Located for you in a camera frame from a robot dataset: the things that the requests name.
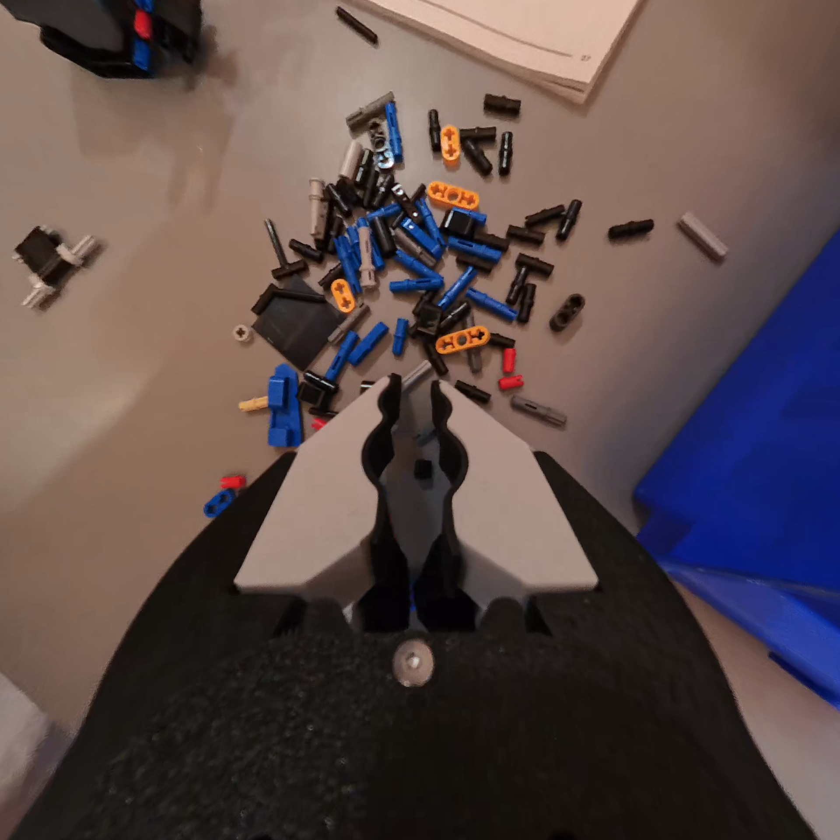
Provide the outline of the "grey black lego chassis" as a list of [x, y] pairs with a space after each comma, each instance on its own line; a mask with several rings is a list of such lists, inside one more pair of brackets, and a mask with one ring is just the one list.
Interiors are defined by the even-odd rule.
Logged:
[[42, 43], [104, 79], [152, 79], [190, 66], [201, 48], [199, 1], [57, 2]]

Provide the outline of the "small black grey lego assembly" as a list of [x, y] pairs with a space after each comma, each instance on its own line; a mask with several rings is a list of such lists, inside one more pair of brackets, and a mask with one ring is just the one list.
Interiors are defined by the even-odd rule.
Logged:
[[48, 306], [70, 278], [89, 266], [101, 251], [102, 242], [92, 236], [68, 245], [58, 231], [34, 227], [14, 249], [14, 259], [27, 269], [31, 286], [22, 306], [30, 310]]

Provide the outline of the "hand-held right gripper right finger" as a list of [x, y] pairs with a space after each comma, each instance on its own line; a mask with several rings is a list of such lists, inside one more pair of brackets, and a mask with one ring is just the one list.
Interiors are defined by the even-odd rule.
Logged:
[[593, 592], [598, 576], [535, 452], [451, 384], [430, 394], [448, 488], [414, 585], [420, 624], [468, 632], [500, 599], [524, 608], [537, 595]]

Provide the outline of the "black flat lego panel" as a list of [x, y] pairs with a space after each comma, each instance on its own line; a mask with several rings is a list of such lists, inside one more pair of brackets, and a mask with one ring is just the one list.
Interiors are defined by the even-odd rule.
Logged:
[[270, 284], [251, 311], [256, 315], [253, 330], [300, 372], [311, 368], [345, 320], [298, 274], [287, 278], [282, 287]]

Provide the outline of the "light grey lego axle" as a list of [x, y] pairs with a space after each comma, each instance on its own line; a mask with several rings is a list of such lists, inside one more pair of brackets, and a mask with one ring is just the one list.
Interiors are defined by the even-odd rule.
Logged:
[[677, 222], [678, 229], [710, 259], [720, 263], [728, 255], [728, 247], [697, 215], [685, 212]]

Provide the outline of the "blue lego bracket piece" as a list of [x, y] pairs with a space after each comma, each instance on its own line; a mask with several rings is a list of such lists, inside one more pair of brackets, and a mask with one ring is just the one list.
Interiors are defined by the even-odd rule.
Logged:
[[303, 439], [298, 373], [289, 364], [279, 364], [267, 388], [268, 444], [276, 448], [297, 448]]

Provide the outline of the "blue plastic bin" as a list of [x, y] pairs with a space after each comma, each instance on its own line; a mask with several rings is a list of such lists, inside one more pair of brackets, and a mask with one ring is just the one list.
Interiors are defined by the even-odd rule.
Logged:
[[839, 234], [638, 483], [639, 542], [839, 705]]

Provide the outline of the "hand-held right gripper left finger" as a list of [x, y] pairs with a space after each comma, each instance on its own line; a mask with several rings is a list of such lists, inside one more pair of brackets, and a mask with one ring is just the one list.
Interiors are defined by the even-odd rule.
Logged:
[[410, 575], [382, 482], [402, 393], [400, 375], [381, 378], [299, 447], [234, 579], [240, 592], [353, 605], [367, 632], [408, 628]]

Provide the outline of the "black lego connector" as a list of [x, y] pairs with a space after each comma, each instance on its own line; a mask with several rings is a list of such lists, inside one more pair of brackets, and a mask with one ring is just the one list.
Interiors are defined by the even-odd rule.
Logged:
[[585, 306], [585, 297], [580, 293], [569, 295], [549, 320], [552, 332], [561, 333], [567, 329]]

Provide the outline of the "lego instruction booklet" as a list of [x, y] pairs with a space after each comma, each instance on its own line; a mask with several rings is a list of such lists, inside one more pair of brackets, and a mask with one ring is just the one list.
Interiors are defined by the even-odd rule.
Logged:
[[642, 1], [359, 1], [574, 105], [587, 102]]

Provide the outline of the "person's light grey trousers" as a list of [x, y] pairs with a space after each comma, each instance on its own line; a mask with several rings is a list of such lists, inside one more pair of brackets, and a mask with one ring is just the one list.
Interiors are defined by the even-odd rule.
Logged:
[[1, 838], [8, 839], [45, 790], [72, 737], [1, 675]]

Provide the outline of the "pile of blue black lego pins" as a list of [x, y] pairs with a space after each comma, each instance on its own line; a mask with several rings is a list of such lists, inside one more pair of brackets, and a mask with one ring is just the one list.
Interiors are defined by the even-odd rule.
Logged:
[[488, 344], [502, 349], [501, 392], [511, 393], [511, 406], [564, 428], [567, 417], [552, 406], [521, 393], [523, 376], [516, 372], [516, 342], [470, 321], [472, 312], [491, 314], [510, 324], [527, 324], [536, 286], [530, 277], [550, 278], [553, 266], [518, 253], [516, 274], [504, 301], [473, 288], [478, 274], [489, 274], [518, 242], [541, 246], [543, 226], [558, 221], [558, 240], [567, 238], [581, 209], [553, 206], [527, 216], [524, 225], [510, 225], [506, 236], [486, 230], [477, 193], [445, 182], [421, 185], [414, 193], [396, 181], [394, 164], [403, 162], [403, 143], [393, 94], [388, 93], [348, 118], [352, 131], [365, 119], [371, 146], [353, 140], [335, 182], [310, 180], [311, 245], [289, 241], [299, 260], [290, 262], [270, 219], [265, 226], [278, 266], [273, 284], [282, 287], [298, 274], [321, 292], [345, 320], [330, 335], [311, 368], [298, 375], [303, 412], [311, 427], [320, 429], [335, 417], [333, 402], [347, 366], [358, 367], [386, 339], [399, 362], [406, 346], [416, 342], [424, 358], [403, 376], [410, 391], [435, 372], [445, 376], [445, 358], [466, 354], [473, 374], [481, 372], [480, 350]]

